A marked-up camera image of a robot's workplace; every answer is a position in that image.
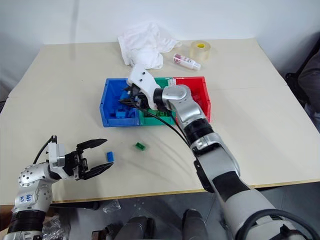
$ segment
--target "blue lego brick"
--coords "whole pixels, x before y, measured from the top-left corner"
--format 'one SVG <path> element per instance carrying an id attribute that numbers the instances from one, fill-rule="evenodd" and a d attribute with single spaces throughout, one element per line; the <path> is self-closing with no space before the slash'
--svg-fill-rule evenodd
<path id="1" fill-rule="evenodd" d="M 105 81 L 103 95 L 100 102 L 100 113 L 104 127 L 139 126 L 139 111 L 125 106 L 120 99 L 128 97 L 124 91 L 128 87 L 126 78 L 108 78 Z"/>
<path id="2" fill-rule="evenodd" d="M 115 161 L 115 158 L 114 158 L 114 153 L 112 151 L 108 151 L 106 153 L 106 161 L 108 163 L 113 163 Z"/>

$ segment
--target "white wall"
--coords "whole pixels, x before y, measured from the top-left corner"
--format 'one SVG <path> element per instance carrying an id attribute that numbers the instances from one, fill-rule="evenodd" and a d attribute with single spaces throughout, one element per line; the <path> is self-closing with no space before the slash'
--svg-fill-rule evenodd
<path id="1" fill-rule="evenodd" d="M 113 42 L 154 21 L 178 40 L 256 37 L 280 73 L 294 71 L 320 32 L 319 0 L 0 0 L 0 100 L 42 44 Z"/>

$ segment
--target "clear packing tape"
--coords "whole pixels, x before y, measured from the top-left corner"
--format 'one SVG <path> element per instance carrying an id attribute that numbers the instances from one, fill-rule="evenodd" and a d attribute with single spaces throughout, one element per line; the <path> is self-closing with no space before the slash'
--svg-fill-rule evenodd
<path id="1" fill-rule="evenodd" d="M 203 40 L 193 41 L 189 49 L 189 56 L 198 63 L 202 63 L 208 59 L 211 46 Z"/>

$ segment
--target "table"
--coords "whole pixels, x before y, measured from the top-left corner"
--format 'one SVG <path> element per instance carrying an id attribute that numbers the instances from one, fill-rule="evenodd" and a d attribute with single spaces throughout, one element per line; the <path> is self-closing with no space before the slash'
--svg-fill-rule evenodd
<path id="1" fill-rule="evenodd" d="M 211 124 L 254 187 L 320 181 L 320 135 L 255 39 L 209 40 L 210 59 L 199 72 L 171 62 L 191 41 L 164 54 L 154 77 L 204 76 Z M 55 203 L 203 191 L 194 157 L 165 126 L 102 126 L 99 103 L 106 78 L 125 78 L 117 43 L 45 45 L 12 90 L 0 114 L 0 205 L 12 204 L 21 169 L 57 135 L 66 152 L 89 139 L 108 142 L 85 152 L 89 167 L 115 164 L 89 180 L 52 185 Z M 138 151 L 136 142 L 147 149 Z"/>

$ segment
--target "floor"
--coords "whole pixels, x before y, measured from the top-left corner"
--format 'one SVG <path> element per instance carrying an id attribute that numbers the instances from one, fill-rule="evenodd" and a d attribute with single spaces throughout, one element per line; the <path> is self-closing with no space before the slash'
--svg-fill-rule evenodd
<path id="1" fill-rule="evenodd" d="M 312 225 L 320 234 L 320 182 L 291 185 L 265 190 L 263 195 L 278 209 L 291 212 Z M 223 228 L 223 217 L 215 194 L 208 192 L 173 194 L 120 199 L 120 210 L 105 213 L 98 210 L 63 209 L 60 214 L 69 218 L 70 240 L 90 240 L 92 231 L 111 223 L 126 223 L 136 216 L 155 219 L 158 239 L 181 240 L 181 221 L 186 209 L 197 209 L 207 225 L 209 239 L 231 239 Z"/>

